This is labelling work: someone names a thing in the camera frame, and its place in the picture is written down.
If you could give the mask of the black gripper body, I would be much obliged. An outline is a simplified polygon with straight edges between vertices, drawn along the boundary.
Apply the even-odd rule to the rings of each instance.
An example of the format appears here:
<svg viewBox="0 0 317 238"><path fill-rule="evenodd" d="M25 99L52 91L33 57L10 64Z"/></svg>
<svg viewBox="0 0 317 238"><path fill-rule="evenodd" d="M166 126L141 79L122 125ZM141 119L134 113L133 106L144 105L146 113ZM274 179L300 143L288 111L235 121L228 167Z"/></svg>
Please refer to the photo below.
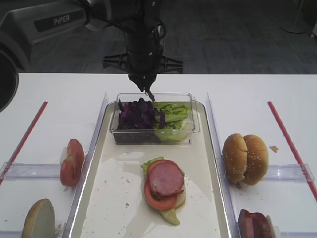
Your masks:
<svg viewBox="0 0 317 238"><path fill-rule="evenodd" d="M103 68L113 67L130 75L152 76L160 73L183 73L183 62L163 55L160 40L166 36L166 26L157 23L151 30L134 25L124 29L126 52L119 55L105 56Z"/></svg>

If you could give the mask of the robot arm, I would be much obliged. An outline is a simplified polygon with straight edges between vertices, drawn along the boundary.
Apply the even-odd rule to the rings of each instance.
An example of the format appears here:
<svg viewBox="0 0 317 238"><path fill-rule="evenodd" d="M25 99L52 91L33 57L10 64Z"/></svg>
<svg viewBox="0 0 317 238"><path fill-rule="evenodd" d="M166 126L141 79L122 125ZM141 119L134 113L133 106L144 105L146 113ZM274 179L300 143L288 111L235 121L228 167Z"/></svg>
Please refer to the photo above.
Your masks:
<svg viewBox="0 0 317 238"><path fill-rule="evenodd" d="M159 0L61 0L7 12L0 23L1 109L16 94L18 74L30 65L32 45L81 26L121 30L126 51L105 56L103 68L126 72L140 91L150 94L158 74L183 72L182 61L163 55L160 41L166 26L160 7Z"/></svg>

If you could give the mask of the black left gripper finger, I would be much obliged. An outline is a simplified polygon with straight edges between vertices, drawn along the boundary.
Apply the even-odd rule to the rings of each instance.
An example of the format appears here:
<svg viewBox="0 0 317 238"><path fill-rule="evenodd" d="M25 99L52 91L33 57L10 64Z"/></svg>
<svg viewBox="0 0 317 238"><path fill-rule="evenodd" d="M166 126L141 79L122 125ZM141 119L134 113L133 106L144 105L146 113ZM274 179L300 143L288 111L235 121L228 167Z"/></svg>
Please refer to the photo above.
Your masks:
<svg viewBox="0 0 317 238"><path fill-rule="evenodd" d="M144 77L136 74L128 74L129 80L136 84L136 86L140 89L141 92L144 92L143 80Z"/></svg>

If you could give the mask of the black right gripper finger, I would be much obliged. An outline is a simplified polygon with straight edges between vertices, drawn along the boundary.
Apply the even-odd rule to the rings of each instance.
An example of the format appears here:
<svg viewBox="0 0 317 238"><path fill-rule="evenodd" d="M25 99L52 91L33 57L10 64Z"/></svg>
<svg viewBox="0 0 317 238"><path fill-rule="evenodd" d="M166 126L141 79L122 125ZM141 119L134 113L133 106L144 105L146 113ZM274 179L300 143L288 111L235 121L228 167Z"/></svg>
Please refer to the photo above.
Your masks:
<svg viewBox="0 0 317 238"><path fill-rule="evenodd" d="M145 92L150 92L151 85L155 82L157 74L145 74L143 79L143 87Z"/></svg>

